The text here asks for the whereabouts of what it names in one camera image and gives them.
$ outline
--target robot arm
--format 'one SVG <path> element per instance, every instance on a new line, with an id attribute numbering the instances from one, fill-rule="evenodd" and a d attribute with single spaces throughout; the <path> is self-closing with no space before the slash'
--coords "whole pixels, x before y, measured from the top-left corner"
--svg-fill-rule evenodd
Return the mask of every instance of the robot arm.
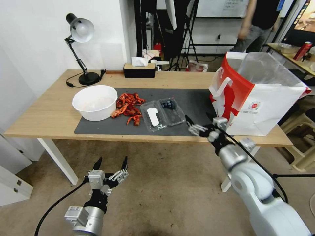
<path id="1" fill-rule="evenodd" d="M 102 159 L 94 165 L 92 171 L 88 171 L 88 180 L 91 186 L 91 198 L 83 207 L 70 206 L 65 214 L 65 219 L 72 224 L 75 235 L 101 236 L 103 217 L 107 211 L 107 198 L 112 189 L 128 176 L 127 157 L 122 164 L 121 170 L 115 174 L 106 174 L 99 170 Z"/>
<path id="2" fill-rule="evenodd" d="M 256 163 L 248 162 L 248 155 L 230 142 L 220 130 L 226 129 L 226 118 L 214 118 L 212 124 L 196 125 L 186 116 L 189 131 L 206 137 L 215 147 L 215 153 L 230 176 L 233 189 L 243 199 L 250 222 L 257 236 L 310 236 L 298 213 L 280 197 L 273 196 L 272 178 Z M 250 152 L 254 143 L 250 139 L 240 141 Z"/>

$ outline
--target tissue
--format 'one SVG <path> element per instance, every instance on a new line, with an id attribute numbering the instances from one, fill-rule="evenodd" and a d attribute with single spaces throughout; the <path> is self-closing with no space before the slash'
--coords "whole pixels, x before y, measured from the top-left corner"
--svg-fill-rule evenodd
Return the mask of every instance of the tissue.
<path id="1" fill-rule="evenodd" d="M 132 57 L 131 58 L 131 65 L 134 67 L 137 66 L 147 66 L 149 59 L 143 57 Z"/>

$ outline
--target lamp base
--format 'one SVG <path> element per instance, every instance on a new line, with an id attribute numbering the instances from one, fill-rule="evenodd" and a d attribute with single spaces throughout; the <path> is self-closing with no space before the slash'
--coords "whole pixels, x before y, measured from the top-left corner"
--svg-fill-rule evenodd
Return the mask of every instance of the lamp base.
<path id="1" fill-rule="evenodd" d="M 92 85 L 101 80 L 99 74 L 95 72 L 88 72 L 88 74 L 83 74 L 79 77 L 79 82 L 82 85 Z"/>

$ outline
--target wooden table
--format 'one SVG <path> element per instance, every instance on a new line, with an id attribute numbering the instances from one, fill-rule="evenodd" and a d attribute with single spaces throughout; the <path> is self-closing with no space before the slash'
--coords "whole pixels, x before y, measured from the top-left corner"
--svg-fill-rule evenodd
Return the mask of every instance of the wooden table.
<path id="1" fill-rule="evenodd" d="M 78 177 L 62 156 L 52 139 L 82 139 L 125 142 L 167 142 L 167 143 L 208 143 L 208 140 L 194 136 L 154 135 L 100 135 L 75 134 L 81 115 L 72 105 L 73 96 L 83 88 L 70 88 L 65 81 L 80 70 L 67 70 L 30 108 L 5 132 L 5 136 L 37 138 L 57 163 L 71 183 Z M 207 89 L 214 73 L 200 72 L 157 72 L 154 79 L 126 79 L 123 74 L 105 74 L 98 84 L 114 88 L 154 89 Z M 71 79 L 76 85 L 76 78 Z M 235 136 L 237 140 L 244 136 Z M 278 125 L 265 137 L 250 137 L 257 146 L 288 147 L 291 141 Z"/>
<path id="2" fill-rule="evenodd" d="M 311 70 L 311 68 L 309 67 L 309 63 L 302 62 L 302 61 L 296 61 L 293 59 L 293 57 L 295 56 L 295 53 L 294 54 L 283 54 L 280 50 L 278 50 L 278 43 L 268 43 L 267 45 L 269 48 L 273 49 L 276 53 L 278 53 L 279 55 L 283 56 L 285 59 L 292 62 L 294 65 L 296 65 L 298 68 L 305 71 L 307 74 L 315 76 L 315 72 Z"/>

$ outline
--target gray pants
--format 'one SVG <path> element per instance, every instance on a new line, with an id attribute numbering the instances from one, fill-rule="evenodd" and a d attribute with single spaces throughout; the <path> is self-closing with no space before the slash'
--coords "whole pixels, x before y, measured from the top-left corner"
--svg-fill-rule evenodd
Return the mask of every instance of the gray pants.
<path id="1" fill-rule="evenodd" d="M 262 45 L 266 42 L 271 32 L 270 29 L 261 29 L 258 26 L 252 25 L 246 39 L 237 39 L 237 42 L 232 48 L 233 52 L 259 52 Z"/>

